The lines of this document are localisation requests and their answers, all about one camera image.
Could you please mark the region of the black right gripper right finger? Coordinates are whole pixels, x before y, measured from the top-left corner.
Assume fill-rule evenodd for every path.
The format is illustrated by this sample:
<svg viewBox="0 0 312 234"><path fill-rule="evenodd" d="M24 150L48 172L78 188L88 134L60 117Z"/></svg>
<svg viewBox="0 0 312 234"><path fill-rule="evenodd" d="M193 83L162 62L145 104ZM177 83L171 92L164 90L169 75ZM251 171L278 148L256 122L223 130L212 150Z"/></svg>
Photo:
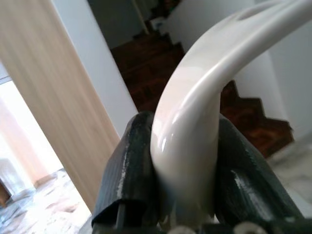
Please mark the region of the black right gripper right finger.
<svg viewBox="0 0 312 234"><path fill-rule="evenodd" d="M229 225L304 218L264 156L223 115L214 198L218 221Z"/></svg>

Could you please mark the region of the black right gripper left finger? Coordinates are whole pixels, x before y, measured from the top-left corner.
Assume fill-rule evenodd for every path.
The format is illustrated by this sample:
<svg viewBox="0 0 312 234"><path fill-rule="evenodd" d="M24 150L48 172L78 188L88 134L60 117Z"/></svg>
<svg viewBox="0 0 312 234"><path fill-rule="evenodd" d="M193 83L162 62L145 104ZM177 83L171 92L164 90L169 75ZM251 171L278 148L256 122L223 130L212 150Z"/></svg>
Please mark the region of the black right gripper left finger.
<svg viewBox="0 0 312 234"><path fill-rule="evenodd" d="M155 231L159 193L150 154L154 114L133 116L109 158L92 214L94 231Z"/></svg>

